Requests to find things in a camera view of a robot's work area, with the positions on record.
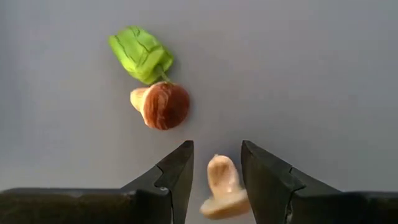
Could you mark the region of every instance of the gray background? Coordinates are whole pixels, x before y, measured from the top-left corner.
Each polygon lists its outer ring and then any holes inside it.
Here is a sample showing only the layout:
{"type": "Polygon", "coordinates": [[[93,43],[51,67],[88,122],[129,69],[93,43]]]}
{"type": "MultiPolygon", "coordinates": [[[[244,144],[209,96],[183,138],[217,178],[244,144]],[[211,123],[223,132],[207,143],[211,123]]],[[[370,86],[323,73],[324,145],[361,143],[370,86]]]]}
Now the gray background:
{"type": "MultiPolygon", "coordinates": [[[[396,0],[0,0],[0,189],[120,187],[195,141],[187,223],[213,154],[242,139],[341,190],[398,190],[396,0]],[[187,121],[146,128],[108,46],[137,24],[176,55],[187,121]]],[[[254,223],[250,214],[219,223],[254,223]]]]}

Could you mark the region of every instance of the gray surface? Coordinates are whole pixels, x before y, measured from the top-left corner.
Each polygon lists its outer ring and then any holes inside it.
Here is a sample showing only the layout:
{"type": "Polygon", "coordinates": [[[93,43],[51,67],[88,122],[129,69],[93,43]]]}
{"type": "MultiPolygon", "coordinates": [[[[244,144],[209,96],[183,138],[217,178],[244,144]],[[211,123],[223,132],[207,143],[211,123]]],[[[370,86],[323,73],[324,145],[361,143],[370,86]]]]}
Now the gray surface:
{"type": "MultiPolygon", "coordinates": [[[[214,153],[250,139],[342,190],[398,190],[396,0],[0,0],[0,189],[119,187],[195,140],[187,223],[214,153]],[[184,125],[146,128],[107,36],[177,56],[184,125]]],[[[220,223],[254,223],[252,215],[220,223]]]]}

